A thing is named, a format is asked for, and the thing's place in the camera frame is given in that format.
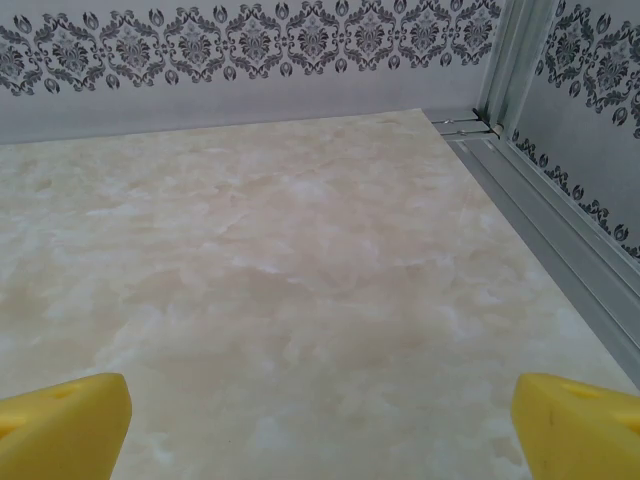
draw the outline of decorative border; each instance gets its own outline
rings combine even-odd
[[[640,140],[640,25],[625,21],[610,31],[610,15],[602,14],[596,23],[590,8],[578,4],[563,16],[565,8],[561,0],[535,74],[542,75],[546,67],[549,83],[557,88],[573,80],[569,95],[577,98],[584,91],[587,107],[598,114],[618,107],[611,117],[614,125],[633,117],[633,136]]]
[[[598,226],[604,230],[607,235],[611,236],[615,241],[617,241],[620,246],[629,254],[629,256],[636,261],[640,262],[640,245],[637,247],[631,247],[629,245],[625,245],[623,242],[629,236],[629,228],[624,224],[617,225],[613,231],[609,227],[609,209],[600,205],[598,200],[593,200],[591,203],[581,203],[584,196],[584,188],[580,185],[575,185],[573,189],[571,189],[569,185],[569,174],[567,172],[563,172],[562,169],[556,165],[553,169],[546,169],[549,164],[549,156],[546,154],[540,155],[538,158],[536,156],[536,145],[532,143],[528,138],[525,138],[523,142],[517,143],[520,138],[520,132],[515,130],[513,132],[513,136],[511,140],[523,153],[527,155],[529,160],[540,168],[544,174],[549,177],[556,185],[560,187],[560,189],[567,195],[571,197],[579,206],[584,210],[597,224]]]
[[[216,6],[210,18],[192,7],[166,20],[160,9],[146,18],[114,11],[102,20],[86,12],[82,25],[60,13],[44,15],[35,29],[16,15],[15,29],[0,26],[0,84],[19,96],[33,95],[39,83],[50,93],[59,93],[61,83],[94,91],[101,78],[115,90],[125,80],[152,86],[161,76],[176,85],[185,77],[193,83],[220,76],[233,81],[241,73],[267,78],[274,69],[283,77],[326,68],[343,73],[349,65],[373,71],[383,60],[391,70],[402,59],[411,68],[434,59],[446,67],[454,57],[477,65],[491,51],[501,8],[495,0],[464,3],[450,0],[445,8],[440,0],[418,0],[407,9],[407,0],[395,0],[387,10],[381,0],[356,8],[347,0],[332,8],[305,1],[292,13],[281,2],[273,16],[255,4],[242,5],[234,17]]]

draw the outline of wallpaper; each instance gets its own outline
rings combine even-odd
[[[21,96],[474,66],[491,51],[500,11],[494,0],[338,0],[242,5],[235,14],[217,5],[15,15],[0,26],[0,84]]]
[[[640,261],[638,140],[639,5],[560,1],[512,141]]]

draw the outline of yellow object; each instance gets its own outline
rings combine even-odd
[[[130,419],[111,373],[0,400],[0,479],[107,480]]]
[[[534,480],[638,480],[640,398],[522,375],[511,417]]]

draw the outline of beige marble tile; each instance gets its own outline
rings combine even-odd
[[[0,396],[122,372],[131,479],[526,479],[634,387],[420,111],[0,147]]]

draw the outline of floor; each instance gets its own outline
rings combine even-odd
[[[0,397],[122,372],[114,480],[528,479],[635,388],[418,111],[0,147]]]

